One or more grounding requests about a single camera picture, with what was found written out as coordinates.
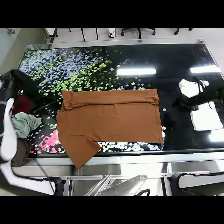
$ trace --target crumpled white cloth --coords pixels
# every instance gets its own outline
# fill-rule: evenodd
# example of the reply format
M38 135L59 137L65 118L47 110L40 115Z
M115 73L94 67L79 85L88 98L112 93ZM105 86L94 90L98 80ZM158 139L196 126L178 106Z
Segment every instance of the crumpled white cloth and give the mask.
M204 87L209 85L208 81L202 81ZM191 98L199 94L198 84L182 79L179 83L182 94ZM191 111L191 121L195 131L207 131L223 128L223 124L219 119L214 102L204 103L198 106L198 110Z

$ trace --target green cloth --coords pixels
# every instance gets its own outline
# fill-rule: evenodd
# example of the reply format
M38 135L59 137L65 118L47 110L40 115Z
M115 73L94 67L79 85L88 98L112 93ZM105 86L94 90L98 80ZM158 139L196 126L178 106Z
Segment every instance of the green cloth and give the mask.
M29 133L41 124L41 118L20 112L12 117L12 123L18 138L27 138Z

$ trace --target gray floor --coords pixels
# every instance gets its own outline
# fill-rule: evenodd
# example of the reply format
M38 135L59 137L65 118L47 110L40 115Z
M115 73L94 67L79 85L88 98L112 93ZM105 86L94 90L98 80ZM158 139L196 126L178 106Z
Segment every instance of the gray floor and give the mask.
M82 41L82 33L80 28L71 28L72 32L69 32L67 28L58 29L58 37L55 38L54 44L63 43L75 43L77 41ZM165 40L171 39L173 41L182 42L192 42L199 38L202 38L208 45L210 51L212 52L216 62L224 71L224 28L194 28L192 31L188 31L188 28L180 29L178 35L174 35L174 28L156 28L156 35L152 36L152 30L142 29L142 39L147 40ZM84 34L86 41L96 40L96 30L95 28L84 28ZM98 28L99 40L113 40L108 37L108 28ZM128 40L137 39L138 31L133 29L127 31L122 37L121 28L116 29L115 40Z

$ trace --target glossy black surface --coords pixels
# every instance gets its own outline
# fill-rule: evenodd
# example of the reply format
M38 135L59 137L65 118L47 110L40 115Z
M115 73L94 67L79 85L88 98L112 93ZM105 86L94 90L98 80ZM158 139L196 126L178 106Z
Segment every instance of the glossy black surface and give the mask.
M50 59L42 57L42 60L40 60L41 67L47 67L49 60L51 60L51 64L53 64L53 67L51 67L49 70L44 70L43 75L38 73L38 66L33 65L32 67L29 65L29 60L34 60L34 54L39 54L38 57L41 58L43 51L27 52L20 65L20 70L27 73L30 77L38 77L34 80L32 85L35 83L35 87L40 90L40 95L45 96L47 101L49 101L49 99L54 99L57 101L56 105L51 106L51 112L48 111L49 108L48 110L45 109L41 112L41 116L43 114L49 114L51 119L55 120L56 112L58 108L60 108L60 103L62 101L62 89L69 89L73 91L89 91L97 89L137 90L140 88L156 88L160 98L160 115L162 126L166 127L166 130L164 131L166 135L164 145L159 146L159 150L169 151L224 147L224 142L210 142L208 138L210 131L194 131L189 112L180 111L178 108L173 106L173 103L179 94L178 83L182 79L192 81L193 74L190 72L190 68L214 65L214 61L204 44L142 44L54 49L53 54L57 55L58 57L55 59L55 61L51 58L51 56L49 56ZM65 69L65 71L63 70L63 72L61 72L61 65L57 64L58 61L63 61L65 64L67 63L67 65L65 65L67 66L67 70ZM95 65L88 67L92 61L95 61ZM82 74L80 74L79 69L75 68L75 66L80 66L81 64L86 66L84 66L84 70L88 67L87 70L85 70L85 72ZM155 68L156 74L144 77L123 76L122 78L117 78L116 76L116 71L118 68L144 67ZM71 85L67 82L67 80L71 79L71 74L74 73L74 69L75 72L78 73L76 79L80 79L82 81L80 81L78 84L72 85L71 88ZM210 86L218 87L224 85L220 73L200 73L194 74L194 77L209 81ZM52 86L57 86L57 83L61 83L60 86L62 87L58 88L57 90L53 88L53 92L51 92ZM215 105L220 120L223 123L223 106L219 101L215 101ZM41 136L49 135L52 129L48 129L45 129L45 131L42 130L40 132ZM40 133L38 133L37 136L34 135L34 145L38 145L43 138L40 137Z

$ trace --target black table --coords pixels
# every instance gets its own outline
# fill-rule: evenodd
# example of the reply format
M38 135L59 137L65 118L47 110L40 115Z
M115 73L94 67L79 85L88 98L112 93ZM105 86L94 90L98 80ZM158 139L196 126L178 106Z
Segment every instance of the black table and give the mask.
M189 112L173 107L178 97L178 83L192 81L193 75L209 81L210 86L224 85L221 73L192 74L190 68L216 65L205 44L137 44L96 47L74 47L27 51L19 69L32 79L46 103L55 100L40 111L43 125L30 136L32 155L66 157L57 142L56 113L62 103L61 91L97 91L112 89L158 89L162 126L166 127L164 144L127 143L124 146L104 146L97 156L150 153L188 153L221 150L224 142L214 143L210 131L194 131ZM156 74L149 76L118 77L118 68L153 67ZM224 109L215 101L220 120Z

